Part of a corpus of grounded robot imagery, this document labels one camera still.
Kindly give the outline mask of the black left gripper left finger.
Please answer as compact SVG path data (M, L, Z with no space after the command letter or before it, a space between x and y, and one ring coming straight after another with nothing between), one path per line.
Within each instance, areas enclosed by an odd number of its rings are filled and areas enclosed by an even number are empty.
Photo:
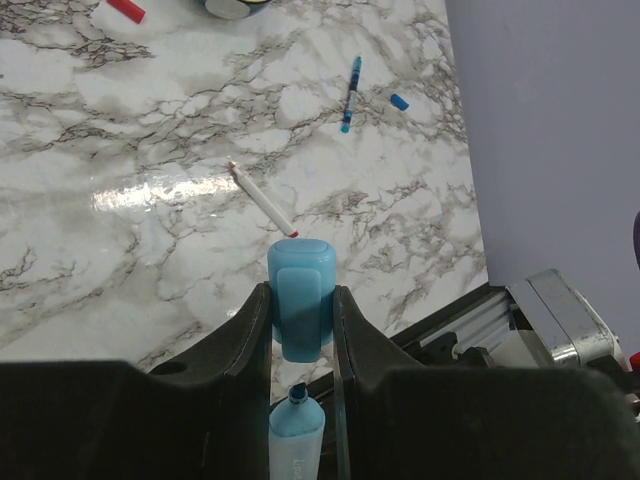
M124 361L5 363L5 479L265 479L270 290L181 354L143 372Z

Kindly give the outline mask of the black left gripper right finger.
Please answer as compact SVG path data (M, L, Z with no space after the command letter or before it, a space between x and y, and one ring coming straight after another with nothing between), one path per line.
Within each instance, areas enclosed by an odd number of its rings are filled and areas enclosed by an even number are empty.
M333 296L341 479L635 479L639 427L621 390L586 368L427 365L419 334L499 296L481 286L398 340L346 287Z

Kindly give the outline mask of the white red-tipped marker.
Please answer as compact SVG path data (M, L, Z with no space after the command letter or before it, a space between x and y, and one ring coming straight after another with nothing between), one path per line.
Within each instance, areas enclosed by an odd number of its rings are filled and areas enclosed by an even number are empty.
M228 166L240 187L269 217L271 221L289 238L296 238L299 233L284 213L266 196L253 179L233 161Z

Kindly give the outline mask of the red pen cap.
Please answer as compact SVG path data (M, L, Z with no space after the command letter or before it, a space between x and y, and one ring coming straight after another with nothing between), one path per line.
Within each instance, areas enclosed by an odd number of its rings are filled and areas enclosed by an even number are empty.
M146 11L131 0L107 0L107 3L136 24L146 15Z

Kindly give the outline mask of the light blue highlighter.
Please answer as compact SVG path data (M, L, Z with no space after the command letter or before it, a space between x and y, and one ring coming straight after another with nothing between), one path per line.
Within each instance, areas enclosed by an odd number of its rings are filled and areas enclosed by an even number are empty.
M317 479L325 425L324 410L307 385L291 387L269 415L269 478Z

